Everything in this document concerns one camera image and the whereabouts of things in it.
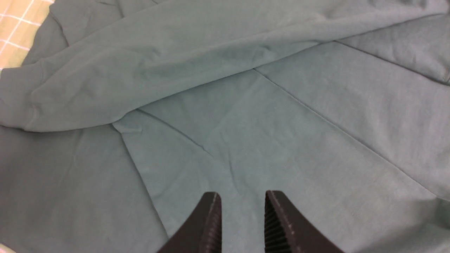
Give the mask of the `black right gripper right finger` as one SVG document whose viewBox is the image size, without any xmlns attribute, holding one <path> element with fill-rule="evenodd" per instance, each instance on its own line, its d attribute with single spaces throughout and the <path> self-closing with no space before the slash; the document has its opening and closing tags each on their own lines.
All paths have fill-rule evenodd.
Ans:
<svg viewBox="0 0 450 253">
<path fill-rule="evenodd" d="M 342 253 L 278 190 L 265 193 L 266 253 Z"/>
</svg>

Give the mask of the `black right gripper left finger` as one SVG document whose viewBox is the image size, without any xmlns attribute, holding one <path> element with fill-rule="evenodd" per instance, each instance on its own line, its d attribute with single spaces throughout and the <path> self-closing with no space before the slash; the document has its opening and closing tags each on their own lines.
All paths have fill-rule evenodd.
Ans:
<svg viewBox="0 0 450 253">
<path fill-rule="evenodd" d="M 221 253 L 222 208 L 217 192 L 206 192 L 160 253 Z"/>
</svg>

